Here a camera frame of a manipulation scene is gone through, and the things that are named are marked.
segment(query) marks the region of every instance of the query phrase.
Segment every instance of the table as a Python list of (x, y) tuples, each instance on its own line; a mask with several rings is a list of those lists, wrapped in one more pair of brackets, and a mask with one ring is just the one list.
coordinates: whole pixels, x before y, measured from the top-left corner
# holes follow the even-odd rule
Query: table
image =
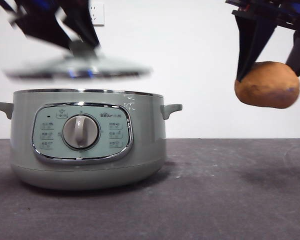
[(0, 240), (300, 240), (300, 139), (168, 139), (141, 182), (57, 191), (20, 182), (0, 139)]

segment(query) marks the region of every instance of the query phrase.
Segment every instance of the brown potato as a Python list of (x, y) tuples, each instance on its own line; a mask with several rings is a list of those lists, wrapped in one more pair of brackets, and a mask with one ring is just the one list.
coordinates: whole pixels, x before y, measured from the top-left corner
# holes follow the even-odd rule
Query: brown potato
[(248, 105), (285, 109), (300, 93), (300, 81), (295, 72), (280, 62), (259, 62), (234, 84), (238, 99)]

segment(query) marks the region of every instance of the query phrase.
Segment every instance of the pot base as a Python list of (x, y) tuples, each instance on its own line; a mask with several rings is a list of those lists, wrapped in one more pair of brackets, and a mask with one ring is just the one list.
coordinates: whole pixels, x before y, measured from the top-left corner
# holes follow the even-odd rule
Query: pot base
[(12, 164), (15, 174), (25, 183), (53, 190), (96, 190), (132, 184), (150, 177), (164, 164), (165, 159), (130, 167), (87, 171), (46, 171)]

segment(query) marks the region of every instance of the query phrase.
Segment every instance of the pot lid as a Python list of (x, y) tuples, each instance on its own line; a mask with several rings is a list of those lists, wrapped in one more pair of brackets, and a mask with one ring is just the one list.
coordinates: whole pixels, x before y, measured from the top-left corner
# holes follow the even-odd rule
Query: pot lid
[(72, 55), (27, 68), (6, 71), (10, 78), (114, 78), (139, 76), (150, 72), (150, 68), (115, 57), (97, 54), (84, 42), (74, 42)]

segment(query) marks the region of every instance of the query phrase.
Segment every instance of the control panel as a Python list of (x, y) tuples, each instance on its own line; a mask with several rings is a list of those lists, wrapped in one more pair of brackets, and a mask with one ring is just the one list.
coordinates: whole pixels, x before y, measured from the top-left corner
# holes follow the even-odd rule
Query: control panel
[(118, 158), (133, 144), (131, 120), (119, 105), (48, 104), (36, 113), (32, 146), (53, 162)]

